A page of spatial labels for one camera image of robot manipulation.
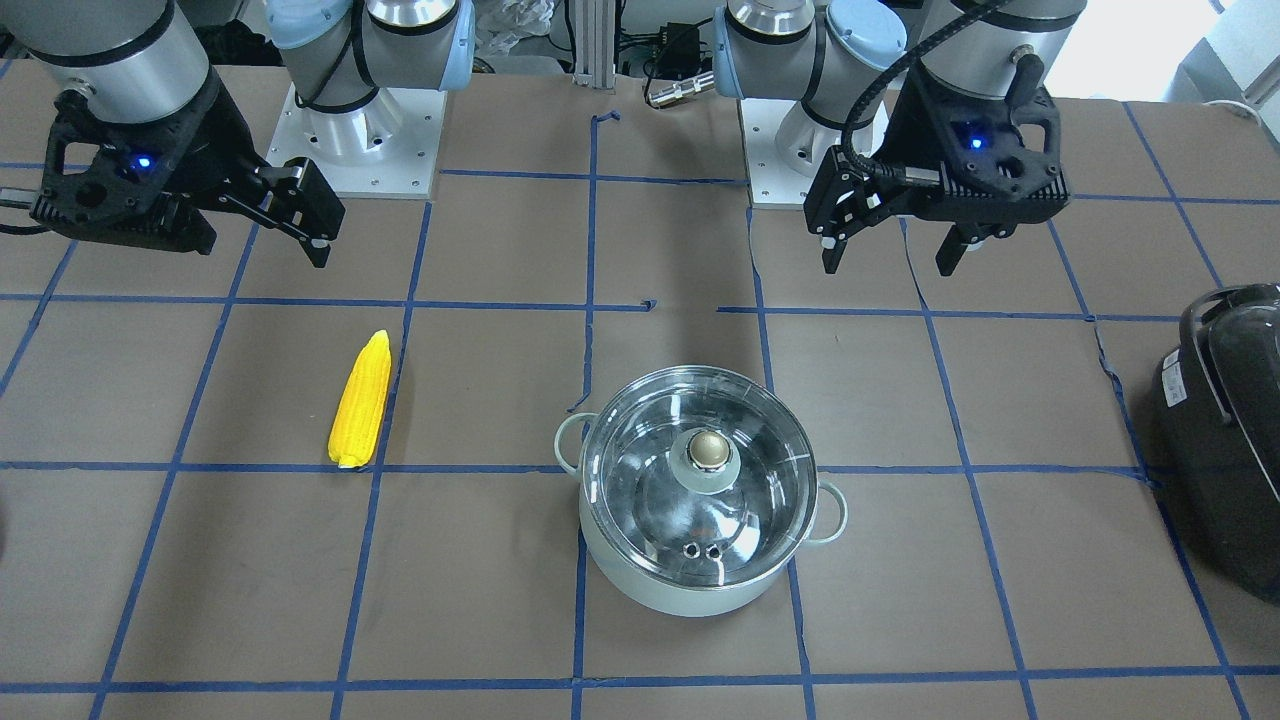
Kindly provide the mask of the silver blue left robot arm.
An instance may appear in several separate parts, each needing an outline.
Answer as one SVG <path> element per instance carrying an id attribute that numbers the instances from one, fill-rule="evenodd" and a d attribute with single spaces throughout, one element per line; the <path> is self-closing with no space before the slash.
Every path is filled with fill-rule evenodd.
<path id="1" fill-rule="evenodd" d="M 948 223 L 934 264 L 1041 224 L 1073 193 L 1044 77 L 1083 1 L 928 1 L 911 44 L 882 1 L 724 1 L 712 17 L 726 97 L 787 100 L 835 133 L 809 151 L 808 231 L 836 273 L 891 217 Z"/>

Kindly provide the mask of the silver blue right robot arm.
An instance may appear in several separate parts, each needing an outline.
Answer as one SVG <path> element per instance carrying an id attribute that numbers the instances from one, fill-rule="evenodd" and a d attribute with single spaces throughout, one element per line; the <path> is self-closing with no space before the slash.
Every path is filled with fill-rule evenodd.
<path id="1" fill-rule="evenodd" d="M 323 268 L 346 210 L 326 167 L 404 143 L 397 90 L 456 91 L 474 72 L 471 1 L 269 1 L 268 32 L 195 26 L 177 1 L 5 1 L 3 32 L 58 82 L 38 187 L 4 234 L 207 255 L 207 211 L 293 237 Z M 284 67 L 307 154 L 255 147 L 220 64 Z"/>

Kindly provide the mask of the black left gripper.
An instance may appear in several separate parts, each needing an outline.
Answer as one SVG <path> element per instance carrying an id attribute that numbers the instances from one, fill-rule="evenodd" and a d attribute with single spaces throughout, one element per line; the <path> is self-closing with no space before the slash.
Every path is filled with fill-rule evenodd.
<path id="1" fill-rule="evenodd" d="M 838 270 L 851 237 L 896 208 L 956 223 L 936 254 L 940 275 L 951 277 L 992 225 L 1043 223 L 1070 204 L 1061 137 L 1059 109 L 1038 72 L 1015 73 L 996 99 L 950 88 L 929 72 L 909 73 L 879 160 L 829 146 L 815 170 L 804 219 L 820 238 L 824 273 Z"/>

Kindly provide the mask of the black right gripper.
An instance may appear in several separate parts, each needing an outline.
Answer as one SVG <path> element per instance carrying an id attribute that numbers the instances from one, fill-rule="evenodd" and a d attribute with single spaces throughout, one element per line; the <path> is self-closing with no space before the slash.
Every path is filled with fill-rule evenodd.
<path id="1" fill-rule="evenodd" d="M 147 123 L 101 120 L 70 88 L 54 106 L 29 208 L 40 225 L 81 242 L 207 255 L 218 236 L 204 211 L 230 211 L 326 266 L 346 206 L 311 158 L 266 167 L 216 70 L 184 106 Z"/>

